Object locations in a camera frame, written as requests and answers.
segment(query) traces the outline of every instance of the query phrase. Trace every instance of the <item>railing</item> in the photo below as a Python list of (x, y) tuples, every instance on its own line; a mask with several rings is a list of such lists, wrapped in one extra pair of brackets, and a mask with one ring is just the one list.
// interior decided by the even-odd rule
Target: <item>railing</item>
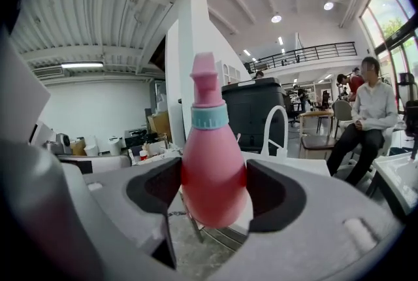
[(245, 63), (244, 65), (247, 69), (250, 69), (249, 72), (254, 73), (255, 71), (273, 69), (294, 63), (303, 63), (305, 61), (356, 55), (357, 51), (355, 50), (354, 42), (341, 42), (301, 48), (288, 51), (284, 54), (275, 54), (258, 59), (258, 61)]

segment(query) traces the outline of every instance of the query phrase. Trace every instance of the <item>white shirt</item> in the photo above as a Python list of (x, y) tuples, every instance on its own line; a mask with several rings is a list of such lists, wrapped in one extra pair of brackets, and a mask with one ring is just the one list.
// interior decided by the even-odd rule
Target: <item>white shirt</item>
[(398, 110), (392, 87), (378, 81), (374, 87), (368, 82), (357, 89), (357, 96), (351, 111), (353, 121), (360, 121), (363, 130), (384, 130), (398, 122)]

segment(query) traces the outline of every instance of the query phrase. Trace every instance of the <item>tree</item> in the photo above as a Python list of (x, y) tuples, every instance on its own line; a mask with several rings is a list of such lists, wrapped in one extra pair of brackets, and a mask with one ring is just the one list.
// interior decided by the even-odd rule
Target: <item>tree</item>
[(384, 39), (388, 39), (394, 33), (396, 33), (400, 27), (402, 27), (402, 21), (399, 17), (389, 20), (387, 23), (382, 24), (381, 30), (383, 32)]

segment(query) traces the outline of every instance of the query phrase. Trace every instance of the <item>fluorescent light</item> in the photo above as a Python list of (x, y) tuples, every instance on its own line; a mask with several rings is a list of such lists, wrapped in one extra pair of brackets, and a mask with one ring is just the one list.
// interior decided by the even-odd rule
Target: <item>fluorescent light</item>
[(272, 17), (272, 22), (273, 23), (278, 23), (281, 21), (281, 16), (280, 15), (275, 15)]
[(78, 69), (86, 67), (103, 67), (103, 63), (62, 63), (63, 69)]
[(327, 3), (324, 4), (324, 9), (325, 10), (331, 10), (332, 8), (334, 8), (334, 3), (327, 2)]

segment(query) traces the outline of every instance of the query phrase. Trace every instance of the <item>red shirt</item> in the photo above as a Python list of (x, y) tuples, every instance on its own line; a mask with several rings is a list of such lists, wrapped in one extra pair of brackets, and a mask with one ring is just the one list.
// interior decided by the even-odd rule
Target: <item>red shirt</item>
[(348, 86), (352, 93), (357, 94), (357, 89), (364, 84), (364, 80), (361, 76), (353, 75), (352, 77), (348, 78)]

